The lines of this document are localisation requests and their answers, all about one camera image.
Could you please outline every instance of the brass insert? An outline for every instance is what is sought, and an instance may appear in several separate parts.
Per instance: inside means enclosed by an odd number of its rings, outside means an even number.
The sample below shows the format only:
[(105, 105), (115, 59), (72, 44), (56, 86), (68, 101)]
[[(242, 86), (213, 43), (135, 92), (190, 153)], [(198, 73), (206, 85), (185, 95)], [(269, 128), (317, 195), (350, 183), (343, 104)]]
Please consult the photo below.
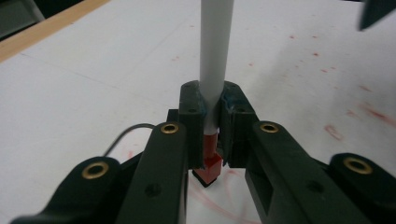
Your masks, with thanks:
[(369, 175), (373, 172), (373, 168), (367, 162), (353, 157), (345, 158), (344, 165), (360, 175)]
[(176, 124), (165, 124), (161, 127), (161, 132), (163, 133), (176, 133), (178, 131), (178, 126)]
[(260, 126), (260, 128), (266, 133), (277, 133), (279, 131), (279, 129), (274, 124), (270, 123), (264, 123)]
[(91, 163), (82, 171), (82, 177), (86, 179), (96, 179), (107, 173), (108, 165), (104, 161)]

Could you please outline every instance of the white rod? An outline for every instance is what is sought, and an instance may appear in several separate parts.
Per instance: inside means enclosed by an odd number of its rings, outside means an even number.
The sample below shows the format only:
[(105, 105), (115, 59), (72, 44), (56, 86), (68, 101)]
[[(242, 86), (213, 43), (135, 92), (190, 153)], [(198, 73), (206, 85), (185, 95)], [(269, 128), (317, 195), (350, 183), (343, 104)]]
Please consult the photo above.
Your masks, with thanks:
[(206, 135), (218, 132), (232, 17), (233, 0), (202, 0), (200, 92), (207, 111)]

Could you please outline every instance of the red object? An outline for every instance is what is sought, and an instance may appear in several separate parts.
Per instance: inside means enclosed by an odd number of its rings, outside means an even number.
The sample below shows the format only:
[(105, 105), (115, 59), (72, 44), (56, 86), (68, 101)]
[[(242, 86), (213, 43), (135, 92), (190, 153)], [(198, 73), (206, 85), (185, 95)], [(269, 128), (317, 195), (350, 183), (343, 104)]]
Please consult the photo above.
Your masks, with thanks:
[(202, 181), (207, 185), (211, 184), (218, 178), (221, 173), (222, 158), (216, 152), (218, 144), (218, 135), (204, 135), (204, 165), (205, 169), (196, 169), (194, 172), (198, 174)]
[(212, 158), (204, 159), (205, 169), (196, 169), (194, 172), (201, 177), (207, 185), (218, 178), (221, 173), (222, 158), (215, 152)]

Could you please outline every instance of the wooden board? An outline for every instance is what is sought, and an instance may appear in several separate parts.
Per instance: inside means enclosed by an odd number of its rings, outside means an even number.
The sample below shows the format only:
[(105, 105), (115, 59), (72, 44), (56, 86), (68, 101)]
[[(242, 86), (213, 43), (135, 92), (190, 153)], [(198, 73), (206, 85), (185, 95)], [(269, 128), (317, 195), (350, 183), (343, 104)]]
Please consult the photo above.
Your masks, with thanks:
[(85, 0), (49, 19), (0, 42), (0, 62), (58, 32), (70, 23), (99, 8), (109, 0)]

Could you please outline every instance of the black cable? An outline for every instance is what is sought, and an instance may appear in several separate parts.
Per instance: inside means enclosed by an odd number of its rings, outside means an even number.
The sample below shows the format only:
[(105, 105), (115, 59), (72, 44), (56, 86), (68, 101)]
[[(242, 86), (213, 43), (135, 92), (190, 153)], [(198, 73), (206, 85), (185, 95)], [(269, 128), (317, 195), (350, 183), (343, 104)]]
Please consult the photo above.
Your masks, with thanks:
[(110, 154), (110, 152), (114, 149), (114, 147), (119, 143), (119, 141), (125, 136), (125, 134), (135, 130), (135, 129), (139, 129), (139, 128), (150, 128), (153, 129), (155, 127), (155, 125), (149, 124), (149, 123), (141, 123), (141, 124), (136, 124), (134, 126), (131, 126), (127, 129), (125, 129), (125, 131), (123, 131), (117, 138), (116, 140), (114, 140), (114, 142), (111, 144), (111, 146), (108, 148), (108, 150), (105, 152), (105, 154), (103, 154), (104, 157), (108, 156), (108, 154)]

